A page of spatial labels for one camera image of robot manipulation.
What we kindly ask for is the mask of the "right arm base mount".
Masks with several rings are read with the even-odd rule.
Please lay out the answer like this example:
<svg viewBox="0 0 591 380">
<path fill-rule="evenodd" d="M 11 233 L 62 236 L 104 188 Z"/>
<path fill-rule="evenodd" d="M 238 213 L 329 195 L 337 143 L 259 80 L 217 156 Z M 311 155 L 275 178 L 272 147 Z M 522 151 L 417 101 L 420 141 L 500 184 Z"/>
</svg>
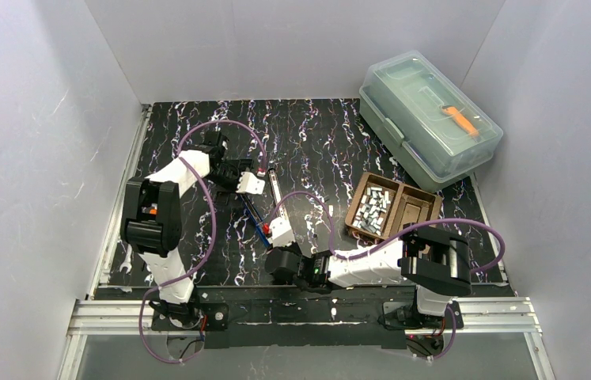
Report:
<svg viewBox="0 0 591 380">
<path fill-rule="evenodd" d="M 453 344 L 455 331 L 464 327 L 456 301 L 447 305 L 443 316 L 420 313 L 415 302 L 385 302 L 377 322 L 388 331 L 405 333 L 412 355 L 428 361 L 443 356 Z"/>
</svg>

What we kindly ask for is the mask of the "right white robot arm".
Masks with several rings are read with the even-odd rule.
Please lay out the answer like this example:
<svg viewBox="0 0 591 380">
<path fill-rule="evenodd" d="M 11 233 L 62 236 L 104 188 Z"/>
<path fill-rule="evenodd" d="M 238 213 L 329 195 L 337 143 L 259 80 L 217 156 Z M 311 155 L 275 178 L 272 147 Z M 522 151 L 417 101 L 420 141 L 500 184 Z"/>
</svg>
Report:
<svg viewBox="0 0 591 380">
<path fill-rule="evenodd" d="M 426 226 L 374 249 L 374 253 L 356 249 L 304 256 L 296 243 L 290 243 L 271 249 L 264 267 L 276 283 L 318 294 L 357 286 L 414 284 L 411 302 L 381 316 L 386 328 L 438 327 L 454 298 L 472 292 L 468 241 L 459 235 Z"/>
</svg>

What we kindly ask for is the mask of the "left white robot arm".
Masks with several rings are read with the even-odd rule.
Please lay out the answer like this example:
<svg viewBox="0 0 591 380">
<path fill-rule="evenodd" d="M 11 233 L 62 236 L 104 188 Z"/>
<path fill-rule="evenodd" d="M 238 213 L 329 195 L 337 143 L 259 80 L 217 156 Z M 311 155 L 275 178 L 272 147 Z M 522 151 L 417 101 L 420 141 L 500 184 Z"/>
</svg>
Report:
<svg viewBox="0 0 591 380">
<path fill-rule="evenodd" d="M 181 197 L 206 178 L 236 194 L 262 194 L 262 173 L 252 171 L 251 159 L 226 160 L 228 139 L 212 131 L 202 143 L 182 150 L 163 169 L 126 183 L 120 236 L 147 264 L 157 284 L 158 298 L 150 306 L 166 317 L 186 321 L 198 314 L 192 300 L 194 275 L 181 259 Z"/>
</svg>

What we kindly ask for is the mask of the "brown wooden tray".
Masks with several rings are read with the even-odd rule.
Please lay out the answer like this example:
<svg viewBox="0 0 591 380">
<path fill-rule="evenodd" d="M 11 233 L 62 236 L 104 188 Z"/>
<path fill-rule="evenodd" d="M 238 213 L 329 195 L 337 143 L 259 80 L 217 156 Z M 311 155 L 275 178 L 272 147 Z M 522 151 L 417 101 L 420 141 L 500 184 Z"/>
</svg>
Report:
<svg viewBox="0 0 591 380">
<path fill-rule="evenodd" d="M 387 188 L 392 193 L 392 206 L 380 235 L 371 234 L 352 226 L 353 214 L 360 203 L 362 192 L 369 185 Z M 383 241 L 402 230 L 406 224 L 438 219 L 442 203 L 443 199 L 438 195 L 377 174 L 365 172 L 362 174 L 351 200 L 345 218 L 345 226 L 347 233 L 355 238 L 367 241 Z"/>
</svg>

